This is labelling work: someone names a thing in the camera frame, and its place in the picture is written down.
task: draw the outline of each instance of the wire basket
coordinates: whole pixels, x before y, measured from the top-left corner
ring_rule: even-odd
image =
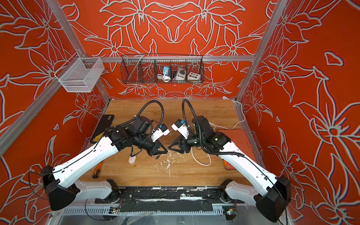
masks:
[[[58,80],[67,92],[91,92],[104,69],[100,58],[96,63],[87,64],[75,58]]]
[[[204,63],[200,55],[159,54],[155,57],[122,55],[120,67],[121,80],[126,84],[200,84],[204,82]],[[167,71],[166,79],[163,77],[164,70]]]

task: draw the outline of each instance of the white robotic arm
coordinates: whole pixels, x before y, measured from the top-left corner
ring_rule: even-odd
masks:
[[[184,129],[186,122],[178,120],[172,125]],[[196,134],[182,130],[169,149],[179,153],[189,153],[191,147],[201,147],[206,153],[221,157],[237,169],[253,185],[238,184],[225,180],[219,189],[231,199],[238,199],[254,205],[270,221],[276,222],[291,201],[291,184],[285,176],[276,177],[244,154],[225,134],[214,132],[208,120],[197,116],[192,120]]]
[[[145,149],[149,156],[167,153],[166,149],[159,151],[163,145],[158,138],[167,135],[169,130],[162,124],[157,130],[145,134],[150,124],[151,121],[147,118],[136,117],[127,130],[122,126],[115,127],[105,132],[96,145],[71,160],[54,168],[51,166],[43,168],[41,175],[51,209],[54,211],[62,209],[75,199],[77,201],[91,198],[105,199],[112,193],[115,194],[112,194],[111,198],[117,200],[116,196],[120,193],[113,180],[82,182],[78,181],[78,178],[107,157],[132,145]]]

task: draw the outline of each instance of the screwdriver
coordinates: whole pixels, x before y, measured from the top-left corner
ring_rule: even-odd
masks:
[[[101,170],[101,166],[103,165],[104,161],[99,162],[99,164],[94,169],[93,178],[98,178]]]

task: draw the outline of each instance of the wooden table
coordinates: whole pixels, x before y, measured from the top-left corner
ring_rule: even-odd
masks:
[[[112,100],[106,110],[106,114],[114,114],[113,125],[130,120],[136,115],[142,106],[149,100]],[[171,125],[183,117],[181,99],[159,100],[165,111],[163,123],[171,130]],[[233,103],[230,100],[190,100],[197,116],[205,116],[209,122],[219,126],[232,128],[238,118]],[[186,118],[193,119],[193,115],[185,105]],[[159,121],[161,109],[158,104],[150,104],[141,114],[150,120]],[[162,136],[160,141],[167,148],[180,133],[172,130],[167,136]],[[131,148],[125,148],[121,152],[104,160],[100,177],[93,179],[91,176],[94,169],[85,173],[82,181],[101,181],[114,179],[119,186],[219,186],[226,178],[250,185],[250,182],[236,170],[228,171],[224,168],[222,159],[217,156],[211,157],[210,166],[198,164],[189,154],[180,154],[169,151],[159,159],[150,157],[145,150],[139,155],[134,165],[128,163]],[[208,164],[209,159],[202,150],[193,149],[195,158],[203,164]]]

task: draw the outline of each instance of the orange wall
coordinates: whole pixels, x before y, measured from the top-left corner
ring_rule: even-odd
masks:
[[[0,1],[0,135],[22,114],[75,53],[46,1]],[[0,161],[0,224],[45,224],[50,207],[29,189],[29,171],[58,165],[86,147],[105,107],[99,90],[62,87]],[[40,177],[32,188],[46,198]]]
[[[59,2],[86,53],[94,57],[254,54],[276,4],[275,0]],[[236,96],[250,63],[205,64],[203,84],[176,86],[127,85],[121,81],[119,64],[105,66],[109,73],[102,82],[113,98],[230,98]]]
[[[86,149],[105,107],[99,91],[68,93],[62,87],[1,157],[0,221],[4,224],[45,224],[48,201],[29,189],[28,173],[40,173]],[[36,194],[46,198],[39,175],[30,173]]]
[[[359,21],[355,1],[289,1],[242,99],[295,224],[360,223]]]
[[[0,136],[75,53],[44,2],[0,2]]]

